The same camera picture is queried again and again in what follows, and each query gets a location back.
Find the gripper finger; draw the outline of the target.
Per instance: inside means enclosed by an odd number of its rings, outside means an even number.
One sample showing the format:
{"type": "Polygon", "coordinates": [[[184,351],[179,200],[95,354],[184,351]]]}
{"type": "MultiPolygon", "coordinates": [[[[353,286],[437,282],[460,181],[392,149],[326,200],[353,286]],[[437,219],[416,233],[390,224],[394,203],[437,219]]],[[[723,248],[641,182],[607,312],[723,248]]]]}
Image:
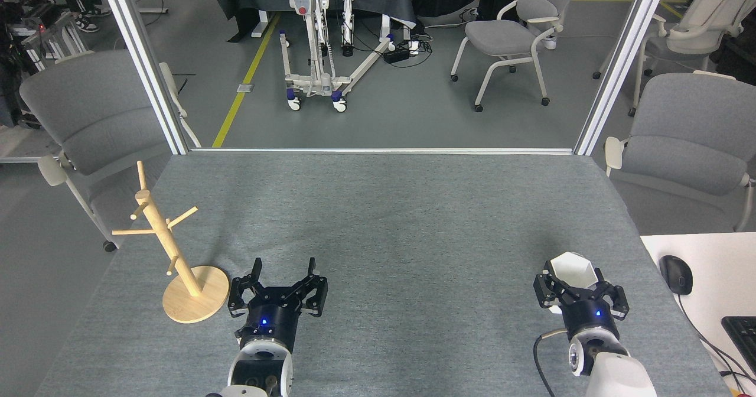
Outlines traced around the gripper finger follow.
{"type": "Polygon", "coordinates": [[[288,298],[295,303],[295,311],[302,309],[313,317],[323,314],[325,300],[328,293],[327,278],[316,271],[316,260],[311,258],[306,277],[291,286],[288,298]]]}
{"type": "Polygon", "coordinates": [[[533,288],[541,308],[572,305],[578,300],[578,290],[560,279],[551,269],[543,269],[535,276],[533,288]]]}
{"type": "Polygon", "coordinates": [[[264,287],[259,282],[260,273],[262,270],[262,260],[255,259],[253,269],[251,273],[246,274],[242,278],[234,278],[230,281],[230,293],[229,293],[229,313],[232,317],[240,317],[243,314],[247,314],[248,303],[244,302],[243,294],[246,290],[253,293],[253,297],[256,297],[264,287]]]}
{"type": "Polygon", "coordinates": [[[630,310],[624,288],[608,281],[597,281],[589,300],[604,305],[608,313],[619,321],[624,321],[630,310]]]}

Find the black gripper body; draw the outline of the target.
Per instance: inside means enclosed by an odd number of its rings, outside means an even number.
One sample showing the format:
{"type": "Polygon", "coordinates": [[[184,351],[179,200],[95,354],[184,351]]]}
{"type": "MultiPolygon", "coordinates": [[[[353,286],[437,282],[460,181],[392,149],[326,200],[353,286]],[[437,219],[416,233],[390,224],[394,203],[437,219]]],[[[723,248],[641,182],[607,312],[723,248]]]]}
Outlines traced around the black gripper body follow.
{"type": "Polygon", "coordinates": [[[615,338],[619,338],[610,304],[607,301],[581,300],[562,304],[560,308],[568,340],[572,340],[581,330],[593,327],[605,328],[615,338]]]}
{"type": "Polygon", "coordinates": [[[248,303],[238,302],[236,305],[236,316],[247,316],[243,327],[236,331],[241,349],[249,341],[275,340],[289,352],[294,352],[302,308],[302,297],[298,293],[286,288],[270,288],[248,303]]]}

